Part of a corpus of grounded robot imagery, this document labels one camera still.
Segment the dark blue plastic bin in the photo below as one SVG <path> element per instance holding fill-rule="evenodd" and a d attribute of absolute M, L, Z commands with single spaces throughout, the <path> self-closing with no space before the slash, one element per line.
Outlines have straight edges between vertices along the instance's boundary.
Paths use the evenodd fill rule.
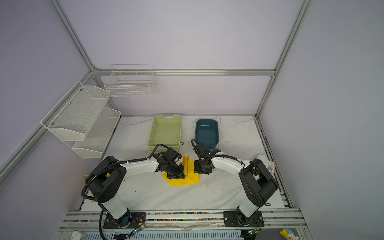
<path fill-rule="evenodd" d="M 218 124 L 213 119 L 199 119 L 196 122 L 195 139 L 208 149 L 215 149 L 218 144 Z"/>

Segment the plush toy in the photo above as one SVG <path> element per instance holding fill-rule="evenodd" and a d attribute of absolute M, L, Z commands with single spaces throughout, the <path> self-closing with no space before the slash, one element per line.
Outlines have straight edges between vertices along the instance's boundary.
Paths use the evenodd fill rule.
<path fill-rule="evenodd" d="M 283 235 L 287 240 L 299 240 L 299 237 L 295 236 L 295 234 L 289 228 L 283 228 L 280 234 Z"/>

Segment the white mesh shelf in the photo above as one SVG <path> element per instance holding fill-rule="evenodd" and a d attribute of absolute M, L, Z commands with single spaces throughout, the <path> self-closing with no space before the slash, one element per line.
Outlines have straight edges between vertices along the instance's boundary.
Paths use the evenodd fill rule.
<path fill-rule="evenodd" d="M 95 119 L 109 99 L 109 91 L 95 86 L 83 86 L 65 104 L 52 121 L 44 125 L 62 141 L 84 141 Z"/>
<path fill-rule="evenodd" d="M 101 158 L 120 115 L 119 111 L 104 108 L 85 140 L 76 142 L 72 149 L 82 158 Z"/>
<path fill-rule="evenodd" d="M 111 65 L 104 87 L 112 97 L 151 96 L 156 85 L 152 65 Z"/>

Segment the white marble table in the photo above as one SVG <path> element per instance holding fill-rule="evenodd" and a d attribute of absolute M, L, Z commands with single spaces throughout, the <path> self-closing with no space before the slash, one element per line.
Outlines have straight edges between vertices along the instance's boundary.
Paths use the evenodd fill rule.
<path fill-rule="evenodd" d="M 195 136 L 196 121 L 211 118 L 218 122 L 219 143 L 216 148 L 243 160 L 253 160 L 265 154 L 253 116 L 183 116 L 180 153 L 197 159 L 190 143 Z M 151 150 L 148 140 L 153 117 L 122 117 L 105 156 L 119 160 L 147 157 Z M 205 210 L 235 209 L 244 200 L 240 178 L 221 169 L 200 175 L 200 182 L 189 186 L 170 186 L 163 172 L 145 173 L 124 180 L 118 194 L 130 210 Z M 268 200 L 270 207 L 285 208 L 279 191 Z M 82 211 L 97 211 L 100 207 L 85 200 Z"/>

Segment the light green plastic basket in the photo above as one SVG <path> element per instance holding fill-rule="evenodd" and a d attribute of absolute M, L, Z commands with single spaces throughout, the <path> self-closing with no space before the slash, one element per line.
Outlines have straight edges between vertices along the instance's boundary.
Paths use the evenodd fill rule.
<path fill-rule="evenodd" d="M 148 147 L 153 150 L 159 143 L 167 145 L 177 152 L 180 150 L 181 138 L 181 115 L 180 114 L 159 114 L 156 115 L 152 123 L 151 136 L 149 137 Z M 165 148 L 159 146 L 157 152 L 164 151 Z"/>

